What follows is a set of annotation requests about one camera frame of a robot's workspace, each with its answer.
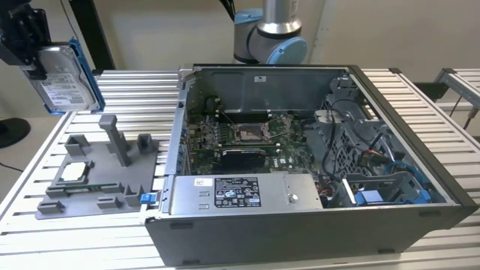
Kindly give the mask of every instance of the hard drive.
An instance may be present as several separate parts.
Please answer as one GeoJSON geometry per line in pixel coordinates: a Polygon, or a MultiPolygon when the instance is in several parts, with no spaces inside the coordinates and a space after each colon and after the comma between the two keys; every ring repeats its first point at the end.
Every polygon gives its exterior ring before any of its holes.
{"type": "Polygon", "coordinates": [[[72,39],[42,47],[38,58],[46,79],[30,83],[49,113],[102,110],[105,102],[78,42],[72,39]]]}

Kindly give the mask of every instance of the white label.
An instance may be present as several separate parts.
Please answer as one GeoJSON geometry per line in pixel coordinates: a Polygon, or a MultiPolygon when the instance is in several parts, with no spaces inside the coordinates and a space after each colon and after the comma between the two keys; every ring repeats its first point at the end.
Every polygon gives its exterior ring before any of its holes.
{"type": "Polygon", "coordinates": [[[266,76],[254,76],[253,82],[256,83],[264,83],[266,81],[266,76]]]}
{"type": "Polygon", "coordinates": [[[53,105],[84,105],[80,86],[69,73],[46,74],[40,82],[53,105]]]}
{"type": "Polygon", "coordinates": [[[290,18],[293,18],[297,15],[298,10],[298,0],[293,0],[290,2],[290,18]]]}
{"type": "Polygon", "coordinates": [[[213,185],[213,178],[194,178],[196,187],[210,187],[213,185]]]}

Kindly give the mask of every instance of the blue latch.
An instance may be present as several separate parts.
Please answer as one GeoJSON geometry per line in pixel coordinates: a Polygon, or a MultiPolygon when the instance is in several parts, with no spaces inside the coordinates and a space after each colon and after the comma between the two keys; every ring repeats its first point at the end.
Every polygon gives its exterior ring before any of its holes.
{"type": "Polygon", "coordinates": [[[140,196],[140,204],[152,205],[157,202],[157,194],[156,193],[144,193],[140,196]]]}

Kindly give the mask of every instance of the black pole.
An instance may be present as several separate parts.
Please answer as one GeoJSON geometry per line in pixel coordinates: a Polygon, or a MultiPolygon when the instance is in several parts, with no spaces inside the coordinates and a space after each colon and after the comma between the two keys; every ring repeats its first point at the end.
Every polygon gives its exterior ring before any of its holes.
{"type": "Polygon", "coordinates": [[[89,55],[92,56],[94,68],[97,70],[116,69],[93,0],[69,0],[68,2],[86,43],[89,55]]]}

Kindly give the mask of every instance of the metal rail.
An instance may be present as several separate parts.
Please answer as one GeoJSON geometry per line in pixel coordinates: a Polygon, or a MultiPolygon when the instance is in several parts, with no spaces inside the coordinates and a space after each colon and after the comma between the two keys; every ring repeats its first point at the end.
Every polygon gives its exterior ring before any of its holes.
{"type": "MultiPolygon", "coordinates": [[[[480,146],[401,74],[364,70],[434,156],[480,204],[480,146]]],[[[105,71],[98,79],[105,113],[118,118],[128,138],[160,140],[153,189],[162,186],[164,162],[177,98],[174,71],[105,71]]],[[[36,220],[33,213],[74,133],[106,140],[98,115],[66,115],[0,205],[0,267],[6,269],[157,269],[164,267],[137,213],[36,220]]],[[[425,235],[401,254],[210,269],[449,269],[480,268],[480,212],[453,229],[425,235]]]]}

